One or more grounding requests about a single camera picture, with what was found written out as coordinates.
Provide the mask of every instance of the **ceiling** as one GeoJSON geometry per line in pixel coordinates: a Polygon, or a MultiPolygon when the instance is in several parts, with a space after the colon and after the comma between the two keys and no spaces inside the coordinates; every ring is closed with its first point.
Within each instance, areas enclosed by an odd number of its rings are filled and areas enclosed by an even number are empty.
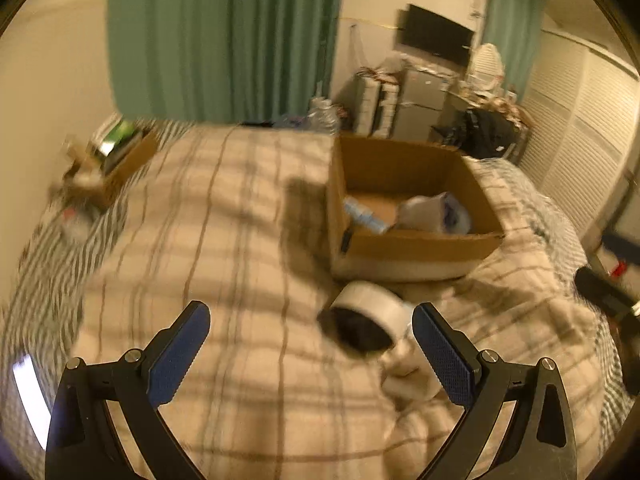
{"type": "Polygon", "coordinates": [[[615,31],[593,0],[546,0],[546,13],[570,34],[607,48],[629,60],[615,31]]]}

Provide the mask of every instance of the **red object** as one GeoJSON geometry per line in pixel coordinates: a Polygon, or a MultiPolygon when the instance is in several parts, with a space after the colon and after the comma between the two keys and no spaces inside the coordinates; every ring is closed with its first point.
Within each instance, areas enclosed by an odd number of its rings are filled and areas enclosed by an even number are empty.
{"type": "Polygon", "coordinates": [[[613,269],[609,275],[612,278],[620,278],[625,272],[626,270],[629,268],[629,266],[626,264],[625,261],[620,260],[618,261],[618,264],[616,265],[616,268],[613,269]]]}
{"type": "Polygon", "coordinates": [[[62,212],[62,218],[65,220],[69,220],[70,218],[76,216],[76,210],[73,209],[72,207],[67,207],[63,212],[62,212]]]}

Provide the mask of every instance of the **plastic container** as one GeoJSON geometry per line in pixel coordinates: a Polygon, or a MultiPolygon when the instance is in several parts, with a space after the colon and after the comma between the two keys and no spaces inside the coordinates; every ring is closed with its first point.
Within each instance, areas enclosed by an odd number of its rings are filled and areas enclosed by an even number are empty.
{"type": "Polygon", "coordinates": [[[340,119],[329,99],[314,99],[306,122],[309,130],[319,134],[337,135],[340,131],[340,119]]]}

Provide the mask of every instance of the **packing tape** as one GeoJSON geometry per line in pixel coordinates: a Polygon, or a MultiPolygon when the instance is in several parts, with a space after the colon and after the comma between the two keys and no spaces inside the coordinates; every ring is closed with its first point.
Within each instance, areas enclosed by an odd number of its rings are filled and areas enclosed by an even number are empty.
{"type": "Polygon", "coordinates": [[[380,351],[401,340],[414,306],[375,283],[351,282],[331,304],[340,340],[359,351],[380,351]]]}

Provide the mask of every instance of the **metal screw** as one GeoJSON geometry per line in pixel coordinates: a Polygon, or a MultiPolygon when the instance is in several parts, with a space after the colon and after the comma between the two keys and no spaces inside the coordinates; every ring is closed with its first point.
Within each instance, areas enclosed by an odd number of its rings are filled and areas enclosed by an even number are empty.
{"type": "Polygon", "coordinates": [[[556,363],[553,361],[553,359],[549,359],[548,357],[545,357],[544,359],[542,359],[542,365],[547,370],[555,370],[556,369],[556,363]]]}
{"type": "Polygon", "coordinates": [[[498,354],[493,350],[482,350],[482,353],[480,355],[482,359],[484,359],[488,363],[495,363],[498,360],[498,354]]]}
{"type": "Polygon", "coordinates": [[[80,358],[79,357],[72,357],[71,359],[69,359],[69,361],[66,362],[66,368],[68,370],[75,370],[79,366],[80,366],[80,358]]]}
{"type": "Polygon", "coordinates": [[[142,352],[137,348],[129,350],[126,354],[124,354],[124,360],[127,363],[137,363],[138,361],[140,361],[141,357],[142,357],[142,352]]]}

